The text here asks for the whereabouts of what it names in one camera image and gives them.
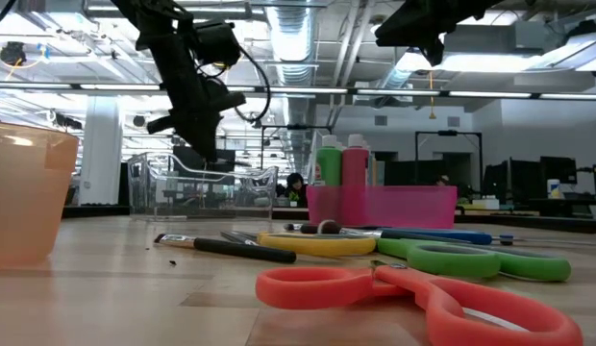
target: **yellow object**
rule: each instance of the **yellow object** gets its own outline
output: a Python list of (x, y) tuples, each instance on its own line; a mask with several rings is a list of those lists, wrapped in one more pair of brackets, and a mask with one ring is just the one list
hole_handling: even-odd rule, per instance
[(312, 256), (366, 255), (375, 250), (377, 241), (366, 238), (317, 238), (315, 235), (268, 234), (258, 235), (258, 244)]

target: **pink container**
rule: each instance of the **pink container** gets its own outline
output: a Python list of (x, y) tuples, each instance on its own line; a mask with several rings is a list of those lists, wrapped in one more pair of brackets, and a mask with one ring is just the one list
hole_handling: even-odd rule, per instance
[(451, 229), (455, 186), (309, 186), (309, 221), (335, 220), (366, 225)]

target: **wooden table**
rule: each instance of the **wooden table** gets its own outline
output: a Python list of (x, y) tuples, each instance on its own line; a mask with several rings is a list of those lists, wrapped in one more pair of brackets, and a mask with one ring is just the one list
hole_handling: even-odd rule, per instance
[[(272, 309), (256, 299), (254, 283), (258, 273), (279, 264), (152, 245), (159, 233), (280, 231), (282, 225), (146, 223), (129, 217), (65, 220), (47, 262), (0, 270), (0, 346), (429, 345), (424, 313), (409, 298), (343, 309)], [(503, 226), (458, 227), (496, 235), (596, 239)], [(596, 345), (596, 246), (551, 244), (531, 250), (566, 256), (573, 277), (567, 284), (505, 277), (482, 284), (561, 309), (581, 326), (585, 345)], [(375, 257), (300, 256), (297, 264), (365, 266)]]

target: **fluorescent light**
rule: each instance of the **fluorescent light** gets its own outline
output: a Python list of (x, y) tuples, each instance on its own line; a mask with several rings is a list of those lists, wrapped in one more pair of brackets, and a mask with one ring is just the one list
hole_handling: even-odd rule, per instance
[(545, 93), (539, 96), (544, 100), (581, 100), (581, 101), (596, 101), (596, 94), (550, 94)]
[(346, 88), (340, 87), (292, 87), (292, 86), (273, 86), (270, 88), (271, 92), (281, 93), (309, 93), (309, 94), (345, 94), (347, 93)]
[(71, 89), (69, 84), (61, 83), (12, 83), (0, 82), (0, 88), (22, 88), (22, 89)]
[(559, 63), (566, 61), (567, 59), (575, 56), (584, 49), (596, 43), (596, 40), (587, 40), (585, 42), (573, 42), (567, 43), (564, 46), (552, 50), (541, 57), (536, 57), (533, 60), (533, 64), (530, 68), (552, 68), (556, 67)]
[(450, 91), (455, 97), (484, 97), (484, 98), (529, 98), (529, 92), (491, 92), (491, 91)]
[(116, 6), (89, 6), (89, 11), (118, 11)]
[(432, 70), (431, 64), (420, 53), (407, 52), (396, 62), (395, 68), (399, 71)]
[(596, 59), (576, 68), (576, 71), (596, 71)]
[(439, 91), (435, 90), (388, 90), (388, 89), (358, 89), (360, 95), (383, 95), (383, 96), (438, 96)]
[[(88, 11), (100, 11), (100, 12), (118, 12), (118, 8), (115, 6), (89, 6)], [(206, 6), (187, 6), (185, 10), (189, 12), (232, 12), (232, 13), (245, 13), (244, 8), (222, 8), (222, 7), (206, 7)], [(253, 14), (263, 14), (263, 10), (253, 9)]]
[(436, 69), (456, 72), (513, 73), (524, 71), (533, 63), (533, 57), (493, 54), (455, 54), (443, 59)]
[(154, 90), (158, 91), (160, 86), (156, 85), (123, 85), (123, 84), (107, 84), (107, 85), (80, 85), (85, 90)]
[(377, 29), (379, 29), (382, 26), (382, 24), (374, 24), (371, 27), (371, 34), (375, 35), (375, 32), (377, 31)]
[(252, 86), (228, 86), (231, 92), (254, 92), (256, 89)]
[(420, 53), (405, 53), (396, 63), (400, 71), (445, 70), (455, 72), (520, 72), (530, 67), (533, 57), (499, 54), (454, 54), (444, 57), (437, 66), (431, 64)]
[[(189, 12), (224, 12), (224, 13), (246, 13), (244, 8), (215, 8), (215, 7), (185, 7)], [(263, 10), (253, 9), (252, 14), (263, 14)]]

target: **pink paint bottle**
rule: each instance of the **pink paint bottle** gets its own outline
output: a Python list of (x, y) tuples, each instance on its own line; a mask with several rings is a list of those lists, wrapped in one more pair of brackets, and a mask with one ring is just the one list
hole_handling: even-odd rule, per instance
[(343, 150), (343, 186), (366, 185), (366, 170), (368, 168), (368, 150), (364, 148), (362, 135), (349, 135), (347, 149)]
[(362, 135), (349, 135), (348, 147), (343, 150), (341, 216), (343, 226), (369, 224), (366, 210), (366, 169), (368, 150)]

